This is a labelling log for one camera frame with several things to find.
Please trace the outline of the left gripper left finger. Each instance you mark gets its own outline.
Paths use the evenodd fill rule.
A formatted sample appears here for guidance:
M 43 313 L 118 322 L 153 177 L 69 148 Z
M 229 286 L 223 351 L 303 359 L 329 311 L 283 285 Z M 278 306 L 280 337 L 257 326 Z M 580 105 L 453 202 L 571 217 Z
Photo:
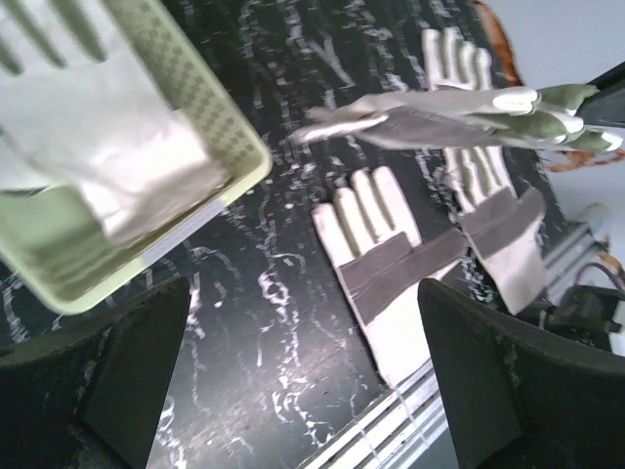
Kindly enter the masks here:
M 184 277 L 1 351 L 4 468 L 144 468 L 186 328 Z

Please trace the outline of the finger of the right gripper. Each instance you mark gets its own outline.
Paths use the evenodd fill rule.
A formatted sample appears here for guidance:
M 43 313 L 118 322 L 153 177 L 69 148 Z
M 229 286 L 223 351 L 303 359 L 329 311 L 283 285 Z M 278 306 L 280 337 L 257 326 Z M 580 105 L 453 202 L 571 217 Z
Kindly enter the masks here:
M 587 125 L 624 127 L 624 79 L 625 63 L 621 63 L 590 82 L 599 92 L 586 99 L 580 107 L 580 117 Z

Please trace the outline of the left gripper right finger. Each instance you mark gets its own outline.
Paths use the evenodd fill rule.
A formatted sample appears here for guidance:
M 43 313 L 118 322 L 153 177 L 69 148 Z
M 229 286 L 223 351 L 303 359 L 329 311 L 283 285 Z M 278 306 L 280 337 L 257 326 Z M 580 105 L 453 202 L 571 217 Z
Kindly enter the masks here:
M 623 467 L 623 358 L 432 278 L 418 302 L 460 467 Z

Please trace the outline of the white work glove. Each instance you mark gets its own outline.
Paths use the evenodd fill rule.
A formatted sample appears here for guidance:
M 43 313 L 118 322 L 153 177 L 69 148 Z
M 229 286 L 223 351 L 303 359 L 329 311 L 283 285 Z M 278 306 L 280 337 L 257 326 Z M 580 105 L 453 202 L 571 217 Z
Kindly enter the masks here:
M 577 116 L 583 102 L 597 94 L 592 85 L 529 87 L 365 95 L 355 102 L 306 113 L 310 125 L 292 133 L 299 144 L 354 136 L 382 149 L 619 149 L 620 136 Z

